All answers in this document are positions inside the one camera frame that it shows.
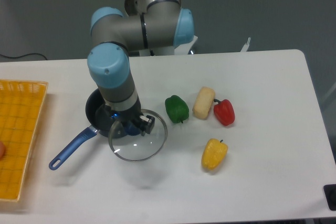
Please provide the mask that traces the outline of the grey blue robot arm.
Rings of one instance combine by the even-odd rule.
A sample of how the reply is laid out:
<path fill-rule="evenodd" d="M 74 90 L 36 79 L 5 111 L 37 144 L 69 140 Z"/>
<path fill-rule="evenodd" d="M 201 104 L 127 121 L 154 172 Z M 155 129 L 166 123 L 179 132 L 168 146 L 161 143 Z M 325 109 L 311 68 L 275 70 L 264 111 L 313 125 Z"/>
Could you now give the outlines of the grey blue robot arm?
<path fill-rule="evenodd" d="M 143 115 L 130 70 L 129 53 L 176 48 L 194 38 L 192 12 L 181 0 L 133 0 L 135 14 L 102 7 L 91 18 L 89 72 L 109 107 L 110 133 L 148 134 L 154 118 Z"/>

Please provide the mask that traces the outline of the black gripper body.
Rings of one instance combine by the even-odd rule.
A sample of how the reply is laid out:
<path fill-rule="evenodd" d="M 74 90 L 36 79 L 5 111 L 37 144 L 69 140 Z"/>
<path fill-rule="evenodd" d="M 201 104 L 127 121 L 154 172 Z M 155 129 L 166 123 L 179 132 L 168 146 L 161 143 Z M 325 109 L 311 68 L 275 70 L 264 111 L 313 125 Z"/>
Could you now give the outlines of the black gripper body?
<path fill-rule="evenodd" d="M 140 132 L 140 116 L 144 115 L 141 111 L 141 106 L 135 104 L 131 108 L 125 111 L 115 111 L 109 106 L 105 106 L 107 113 L 116 121 L 120 121 L 124 126 L 124 131 L 126 135 L 139 135 Z"/>

